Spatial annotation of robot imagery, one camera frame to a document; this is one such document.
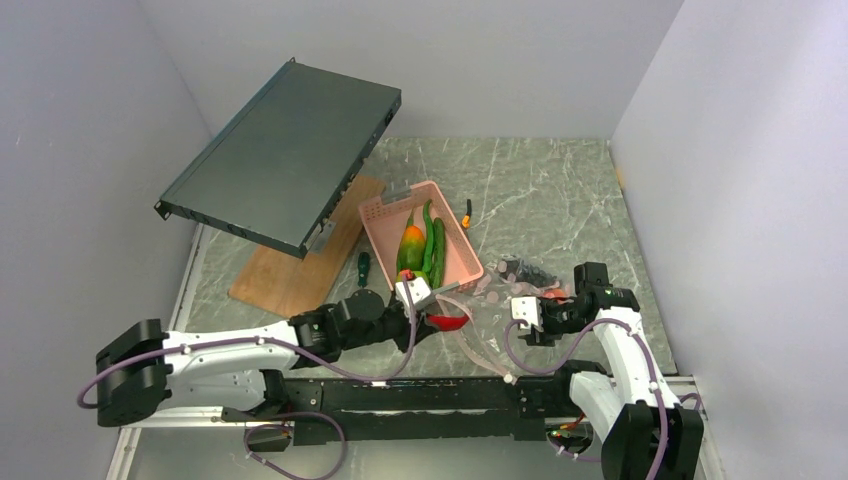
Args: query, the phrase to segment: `cable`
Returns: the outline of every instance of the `cable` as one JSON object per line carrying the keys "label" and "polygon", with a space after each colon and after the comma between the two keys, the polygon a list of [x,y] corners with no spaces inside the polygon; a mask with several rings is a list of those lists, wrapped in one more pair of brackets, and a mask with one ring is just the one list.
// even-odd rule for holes
{"label": "cable", "polygon": [[701,402],[701,396],[698,395],[695,392],[687,393],[686,395],[683,395],[682,397],[680,397],[680,403],[683,403],[686,400],[691,400],[693,398],[695,399],[695,410],[700,412],[701,407],[703,406],[703,402]]}
{"label": "cable", "polygon": [[95,385],[97,385],[98,383],[103,381],[109,375],[115,373],[118,370],[129,367],[130,365],[134,365],[138,362],[143,362],[145,360],[150,360],[152,358],[156,358],[156,357],[160,357],[160,356],[164,356],[164,355],[170,355],[172,353],[180,353],[180,352],[185,351],[186,349],[189,349],[189,350],[206,350],[206,349],[209,349],[209,348],[225,347],[225,346],[229,346],[229,345],[238,345],[238,344],[241,344],[241,343],[264,342],[264,343],[269,343],[271,345],[277,345],[277,346],[280,346],[280,347],[283,347],[283,348],[288,348],[289,350],[294,351],[298,355],[306,357],[306,358],[312,360],[313,362],[315,362],[315,363],[317,363],[317,364],[319,364],[323,367],[326,367],[327,369],[329,369],[333,372],[336,372],[339,375],[342,375],[344,377],[352,378],[354,380],[359,380],[361,382],[385,382],[386,380],[390,380],[390,379],[394,378],[400,372],[402,372],[404,368],[406,368],[406,365],[409,363],[409,360],[412,358],[412,350],[413,350],[413,347],[415,346],[415,332],[418,329],[418,325],[416,324],[417,312],[415,310],[415,303],[412,300],[412,292],[409,291],[409,284],[406,282],[406,279],[402,279],[402,282],[403,282],[404,290],[406,290],[406,292],[405,292],[406,297],[407,297],[407,299],[409,299],[409,328],[410,328],[410,331],[409,331],[409,347],[407,348],[406,354],[404,354],[403,360],[401,361],[398,368],[396,368],[392,373],[390,373],[388,375],[383,375],[383,376],[380,376],[380,377],[367,377],[365,375],[359,375],[357,373],[348,372],[346,370],[342,370],[341,368],[327,362],[326,360],[318,357],[317,355],[315,355],[311,352],[308,352],[307,350],[304,350],[303,348],[301,348],[297,345],[291,344],[291,343],[286,342],[284,340],[278,340],[276,338],[260,337],[260,336],[228,338],[226,340],[216,340],[216,341],[212,341],[212,342],[200,342],[200,343],[195,343],[195,344],[191,344],[191,345],[180,345],[180,346],[177,346],[177,347],[162,348],[162,349],[159,349],[159,350],[154,350],[152,352],[142,353],[141,355],[136,355],[136,356],[130,357],[126,360],[120,361],[120,362],[112,365],[111,367],[107,368],[106,370],[103,370],[102,372],[95,375],[95,377],[92,378],[82,388],[82,390],[80,390],[79,394],[77,394],[77,405],[80,408],[84,408],[84,409],[87,409],[87,410],[92,410],[92,409],[97,408],[96,403],[88,403],[88,402],[85,401],[85,395],[88,393],[88,391],[91,390],[92,388],[94,388]]}
{"label": "cable", "polygon": [[282,415],[278,415],[274,418],[276,420],[286,420],[286,419],[289,419],[289,418],[303,418],[303,417],[307,417],[307,418],[311,417],[311,418],[318,418],[318,419],[324,420],[325,422],[332,425],[333,428],[336,429],[336,432],[338,432],[338,434],[339,434],[339,442],[341,443],[342,449],[341,449],[341,452],[339,453],[339,459],[336,460],[335,465],[333,465],[333,468],[331,468],[329,472],[325,473],[324,475],[321,475],[320,477],[315,477],[315,478],[299,477],[299,476],[297,476],[297,475],[295,475],[291,472],[283,470],[276,463],[268,461],[267,459],[259,456],[257,453],[255,453],[253,450],[251,450],[249,440],[250,440],[250,436],[253,435],[254,432],[257,432],[259,430],[286,430],[287,427],[285,427],[283,425],[276,424],[276,423],[266,423],[264,425],[255,426],[255,427],[251,428],[250,430],[248,430],[247,433],[244,434],[244,450],[247,452],[247,456],[249,458],[256,460],[257,462],[261,463],[262,465],[265,465],[266,467],[270,468],[271,470],[279,473],[280,475],[291,478],[292,480],[327,480],[328,478],[335,475],[336,472],[338,472],[339,469],[342,467],[342,463],[344,463],[345,456],[347,455],[347,440],[345,439],[344,431],[342,431],[341,425],[339,425],[339,423],[337,421],[333,420],[332,417],[325,415],[323,413],[319,413],[319,412],[292,412],[292,413],[285,413],[285,414],[282,414]]}
{"label": "cable", "polygon": [[[565,355],[557,362],[557,364],[550,369],[537,369],[530,367],[524,362],[520,361],[518,357],[513,353],[512,349],[509,346],[509,333],[512,331],[513,327],[516,325],[524,325],[527,326],[528,323],[526,320],[513,320],[509,322],[509,325],[506,326],[506,330],[504,331],[504,349],[506,350],[509,358],[515,362],[520,368],[527,370],[528,372],[535,373],[537,375],[545,375],[548,373],[552,373],[557,371],[560,367],[565,365],[565,362],[571,358],[571,355],[574,353],[574,350],[577,348],[577,344],[580,343],[580,340],[586,336],[587,333],[591,332],[593,328],[598,325],[603,325],[604,323],[611,323],[613,325],[618,325],[623,328],[628,334],[631,333],[630,325],[622,322],[621,320],[617,320],[614,318],[599,318],[585,327],[580,333],[577,334],[577,337],[574,339],[574,342],[568,347],[568,350],[565,352]],[[642,339],[640,335],[633,335],[631,338],[636,341],[636,344],[639,345],[639,349],[642,350],[642,355],[645,356],[645,362],[648,364],[648,377],[652,384],[658,384],[657,382],[657,371],[654,368],[653,357],[651,356],[651,351],[648,349],[648,345],[645,343],[645,340]],[[662,465],[663,455],[665,455],[665,450],[668,447],[668,417],[665,415],[665,402],[662,398],[662,393],[660,392],[659,387],[655,388],[654,398],[657,399],[657,409],[660,412],[660,441],[657,446],[657,453],[654,455],[654,461],[651,462],[651,468],[648,469],[648,475],[646,480],[654,480],[657,476],[657,473],[660,470],[660,465]]]}
{"label": "cable", "polygon": [[584,418],[586,418],[586,414],[583,413],[583,412],[580,412],[580,416],[577,417],[577,420],[575,420],[571,423],[566,423],[566,424],[560,425],[559,428],[560,428],[560,430],[567,430],[567,431],[574,430],[575,428],[577,428],[578,425],[580,425],[580,422],[582,422]]}

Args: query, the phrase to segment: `green cucumber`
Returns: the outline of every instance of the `green cucumber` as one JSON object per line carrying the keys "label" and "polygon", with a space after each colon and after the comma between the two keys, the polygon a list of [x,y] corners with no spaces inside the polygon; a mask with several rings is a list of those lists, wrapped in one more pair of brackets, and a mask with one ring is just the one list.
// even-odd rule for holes
{"label": "green cucumber", "polygon": [[430,273],[430,288],[442,286],[445,279],[445,222],[437,218],[433,222],[433,269]]}
{"label": "green cucumber", "polygon": [[424,266],[421,267],[421,270],[428,274],[433,269],[433,219],[430,218],[430,203],[432,203],[432,200],[427,200],[422,212],[424,225],[427,227],[427,244],[424,247]]}

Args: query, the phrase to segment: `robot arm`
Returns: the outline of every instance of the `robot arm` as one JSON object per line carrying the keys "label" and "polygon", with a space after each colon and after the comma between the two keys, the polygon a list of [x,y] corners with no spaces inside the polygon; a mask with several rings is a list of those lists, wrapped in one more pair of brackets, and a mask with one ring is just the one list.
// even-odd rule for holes
{"label": "robot arm", "polygon": [[600,365],[587,368],[586,362],[566,362],[563,368],[568,374],[563,377],[569,399],[603,442],[604,477],[646,478],[663,443],[660,425],[666,423],[673,428],[667,428],[667,446],[656,478],[692,478],[703,422],[698,412],[680,406],[660,373],[645,339],[636,297],[630,290],[613,287],[601,263],[579,265],[574,279],[575,298],[516,298],[513,317],[527,322],[523,338],[530,345],[550,346],[563,334],[583,332],[593,325],[612,376]]}
{"label": "robot arm", "polygon": [[[384,307],[378,294],[359,290],[265,327],[184,333],[163,332],[159,320],[139,322],[97,354],[98,374],[114,370],[97,384],[98,424],[123,426],[186,406],[224,406],[268,418],[288,401],[284,372],[315,366],[315,358],[332,363],[344,350],[386,340],[407,352],[410,340],[438,331],[416,319],[411,339],[406,312],[395,298]],[[150,358],[115,368],[140,355]],[[78,403],[87,406],[82,395]]]}

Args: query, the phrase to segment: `screwdriver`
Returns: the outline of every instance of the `screwdriver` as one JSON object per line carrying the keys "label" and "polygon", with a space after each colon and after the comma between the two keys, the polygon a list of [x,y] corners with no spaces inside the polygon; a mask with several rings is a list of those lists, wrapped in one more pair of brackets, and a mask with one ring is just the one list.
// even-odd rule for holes
{"label": "screwdriver", "polygon": [[364,288],[368,285],[368,270],[371,268],[371,255],[368,255],[368,252],[359,254],[357,267],[359,268],[359,286]]}

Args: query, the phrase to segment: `white wall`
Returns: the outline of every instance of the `white wall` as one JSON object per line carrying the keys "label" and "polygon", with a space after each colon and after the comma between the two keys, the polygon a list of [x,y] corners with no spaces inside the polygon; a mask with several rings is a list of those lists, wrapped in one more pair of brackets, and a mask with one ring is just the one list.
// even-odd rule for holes
{"label": "white wall", "polygon": [[730,478],[848,470],[848,10],[687,0],[612,140]]}
{"label": "white wall", "polygon": [[292,56],[399,87],[388,135],[609,138],[682,0],[139,0],[213,132]]}
{"label": "white wall", "polygon": [[158,195],[209,140],[135,2],[0,6],[3,479],[103,478],[94,355],[173,308],[192,225]]}

